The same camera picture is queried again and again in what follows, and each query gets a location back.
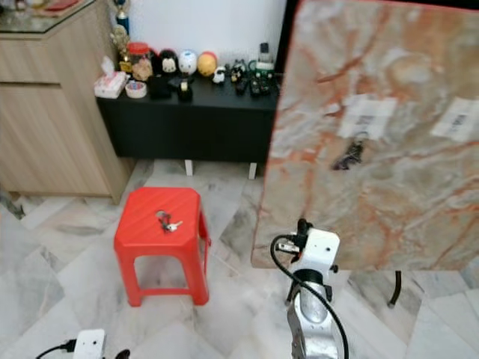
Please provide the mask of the yellow round figurine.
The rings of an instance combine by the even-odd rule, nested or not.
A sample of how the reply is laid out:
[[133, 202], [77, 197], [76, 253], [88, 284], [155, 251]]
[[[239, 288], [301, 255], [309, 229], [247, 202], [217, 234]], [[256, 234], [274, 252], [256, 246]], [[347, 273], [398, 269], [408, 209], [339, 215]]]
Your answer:
[[198, 56], [196, 72], [204, 78], [212, 78], [218, 68], [218, 57], [213, 52], [205, 51]]

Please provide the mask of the white round figurine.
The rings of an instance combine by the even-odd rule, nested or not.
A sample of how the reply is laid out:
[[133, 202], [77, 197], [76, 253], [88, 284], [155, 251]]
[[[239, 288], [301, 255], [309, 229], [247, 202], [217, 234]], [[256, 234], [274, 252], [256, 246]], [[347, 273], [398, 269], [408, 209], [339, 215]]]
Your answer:
[[183, 76], [195, 74], [198, 68], [198, 54], [192, 50], [183, 50], [178, 55], [178, 68]]

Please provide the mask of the white barcode sticker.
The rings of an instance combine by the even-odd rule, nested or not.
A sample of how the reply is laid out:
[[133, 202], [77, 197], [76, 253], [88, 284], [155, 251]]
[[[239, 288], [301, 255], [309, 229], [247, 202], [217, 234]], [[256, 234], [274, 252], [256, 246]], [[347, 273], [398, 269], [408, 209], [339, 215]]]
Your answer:
[[479, 99], [454, 98], [429, 134], [452, 141], [473, 141], [479, 126]]
[[370, 93], [348, 96], [338, 137], [379, 140], [398, 104], [397, 98], [376, 98]]

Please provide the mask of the white tape roll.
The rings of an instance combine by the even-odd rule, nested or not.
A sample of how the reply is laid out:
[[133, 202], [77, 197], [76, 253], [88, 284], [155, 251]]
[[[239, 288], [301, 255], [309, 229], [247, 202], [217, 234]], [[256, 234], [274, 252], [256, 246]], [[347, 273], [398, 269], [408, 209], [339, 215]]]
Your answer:
[[129, 81], [124, 85], [124, 92], [130, 99], [141, 99], [148, 93], [148, 86], [144, 82]]

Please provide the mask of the red lidded jar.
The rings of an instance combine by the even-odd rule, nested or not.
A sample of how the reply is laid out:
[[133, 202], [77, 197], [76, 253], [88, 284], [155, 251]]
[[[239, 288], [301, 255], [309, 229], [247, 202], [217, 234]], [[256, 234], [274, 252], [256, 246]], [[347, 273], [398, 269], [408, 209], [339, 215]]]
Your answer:
[[130, 74], [140, 82], [148, 82], [153, 76], [153, 49], [144, 42], [129, 42], [127, 45], [129, 53]]

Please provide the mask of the marble board red edge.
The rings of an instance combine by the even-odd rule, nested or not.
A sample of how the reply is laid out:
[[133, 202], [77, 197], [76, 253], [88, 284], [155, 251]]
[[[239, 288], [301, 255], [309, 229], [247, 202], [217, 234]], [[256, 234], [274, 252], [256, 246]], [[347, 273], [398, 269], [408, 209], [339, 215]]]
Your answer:
[[[333, 171], [348, 96], [397, 98], [362, 164]], [[479, 99], [479, 1], [300, 0], [268, 151], [251, 263], [305, 218], [336, 233], [346, 270], [458, 270], [479, 256], [479, 126], [429, 134], [454, 98]]]

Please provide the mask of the black round figurine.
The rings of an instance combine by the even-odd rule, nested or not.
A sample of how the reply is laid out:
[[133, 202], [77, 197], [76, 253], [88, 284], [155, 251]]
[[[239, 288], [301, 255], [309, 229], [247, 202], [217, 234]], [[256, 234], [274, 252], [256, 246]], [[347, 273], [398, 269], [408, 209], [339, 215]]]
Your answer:
[[159, 59], [159, 73], [162, 76], [173, 76], [180, 72], [178, 54], [174, 50], [161, 50], [157, 58]]

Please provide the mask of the black hanging keychain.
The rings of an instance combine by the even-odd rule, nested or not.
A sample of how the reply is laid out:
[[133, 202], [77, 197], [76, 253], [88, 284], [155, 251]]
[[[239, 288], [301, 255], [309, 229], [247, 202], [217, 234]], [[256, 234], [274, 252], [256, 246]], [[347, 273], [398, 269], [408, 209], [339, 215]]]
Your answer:
[[353, 165], [362, 164], [364, 143], [369, 137], [370, 135], [366, 131], [355, 134], [344, 153], [332, 163], [331, 169], [333, 171], [348, 171]]

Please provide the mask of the small black cat figurine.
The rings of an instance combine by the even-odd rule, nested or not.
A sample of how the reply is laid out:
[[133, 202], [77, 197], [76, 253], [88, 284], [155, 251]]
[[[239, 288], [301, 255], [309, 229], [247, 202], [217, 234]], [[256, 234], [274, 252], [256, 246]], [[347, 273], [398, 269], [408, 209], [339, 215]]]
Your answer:
[[237, 58], [229, 68], [230, 80], [232, 83], [242, 81], [247, 70], [247, 64], [242, 58]]

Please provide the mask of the pink tissue box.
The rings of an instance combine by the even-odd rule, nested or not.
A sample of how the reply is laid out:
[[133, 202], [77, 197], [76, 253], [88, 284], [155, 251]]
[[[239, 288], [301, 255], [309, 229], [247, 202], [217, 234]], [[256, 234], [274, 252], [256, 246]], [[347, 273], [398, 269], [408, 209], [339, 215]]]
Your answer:
[[123, 92], [129, 81], [129, 74], [117, 71], [109, 57], [100, 62], [103, 74], [94, 82], [94, 96], [97, 98], [116, 99]]

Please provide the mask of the red flat case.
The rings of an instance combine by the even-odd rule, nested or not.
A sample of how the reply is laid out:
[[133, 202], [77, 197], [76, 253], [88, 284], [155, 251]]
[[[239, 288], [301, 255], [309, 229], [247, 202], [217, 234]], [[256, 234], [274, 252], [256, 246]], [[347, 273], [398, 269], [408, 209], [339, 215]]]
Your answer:
[[59, 11], [71, 9], [76, 3], [79, 3], [79, 0], [50, 0], [43, 10], [48, 13], [59, 13]]

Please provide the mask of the blue gold trophy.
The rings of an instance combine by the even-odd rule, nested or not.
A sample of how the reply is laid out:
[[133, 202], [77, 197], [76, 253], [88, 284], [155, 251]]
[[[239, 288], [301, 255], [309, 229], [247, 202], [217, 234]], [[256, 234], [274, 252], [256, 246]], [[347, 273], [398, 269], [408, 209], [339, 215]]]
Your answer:
[[115, 22], [122, 27], [127, 34], [130, 34], [129, 7], [131, 0], [112, 0], [115, 7]]

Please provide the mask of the red plastic stool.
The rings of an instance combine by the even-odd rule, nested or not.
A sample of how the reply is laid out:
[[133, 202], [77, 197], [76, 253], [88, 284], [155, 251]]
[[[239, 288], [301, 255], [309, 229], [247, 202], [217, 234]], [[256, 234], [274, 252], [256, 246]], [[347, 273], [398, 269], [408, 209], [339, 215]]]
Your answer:
[[[172, 214], [182, 225], [173, 233], [162, 230], [156, 213]], [[140, 307], [147, 296], [188, 295], [196, 307], [210, 298], [206, 273], [212, 239], [202, 212], [201, 195], [193, 188], [141, 187], [127, 198], [114, 236], [114, 250], [122, 274], [127, 301]], [[187, 286], [143, 289], [135, 261], [139, 257], [172, 257], [180, 263]]]

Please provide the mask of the black low console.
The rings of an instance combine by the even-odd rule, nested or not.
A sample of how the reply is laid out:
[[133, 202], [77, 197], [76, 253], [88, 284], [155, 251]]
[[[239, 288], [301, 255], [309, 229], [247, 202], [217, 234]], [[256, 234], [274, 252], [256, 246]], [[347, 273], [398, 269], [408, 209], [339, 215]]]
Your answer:
[[278, 107], [278, 92], [237, 96], [230, 85], [196, 79], [194, 96], [98, 98], [100, 116], [119, 157], [264, 163]]

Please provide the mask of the silver key bunch black fob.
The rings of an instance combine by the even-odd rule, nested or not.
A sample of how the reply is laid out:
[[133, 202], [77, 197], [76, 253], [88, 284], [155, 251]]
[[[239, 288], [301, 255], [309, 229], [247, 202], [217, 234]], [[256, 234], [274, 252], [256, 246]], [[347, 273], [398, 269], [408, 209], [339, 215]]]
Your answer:
[[156, 213], [156, 217], [165, 233], [173, 233], [180, 225], [183, 224], [181, 220], [174, 221], [172, 214], [165, 211], [158, 211]]

